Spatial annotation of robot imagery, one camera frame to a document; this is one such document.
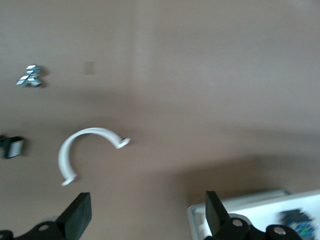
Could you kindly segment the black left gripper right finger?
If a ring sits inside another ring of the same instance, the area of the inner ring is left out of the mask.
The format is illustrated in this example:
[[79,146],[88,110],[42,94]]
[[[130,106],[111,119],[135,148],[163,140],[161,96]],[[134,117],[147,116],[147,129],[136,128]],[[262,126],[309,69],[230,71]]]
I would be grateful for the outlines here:
[[248,240],[251,227],[238,217],[230,217],[215,191],[205,192],[205,217],[212,236],[205,240]]

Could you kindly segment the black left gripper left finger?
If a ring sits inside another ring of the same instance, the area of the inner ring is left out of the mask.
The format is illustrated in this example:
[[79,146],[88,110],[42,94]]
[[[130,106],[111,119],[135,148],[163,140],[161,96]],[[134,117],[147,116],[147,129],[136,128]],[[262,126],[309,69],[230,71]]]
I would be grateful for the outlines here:
[[92,220],[89,192],[80,193],[55,221],[45,221],[22,236],[23,240],[79,240]]

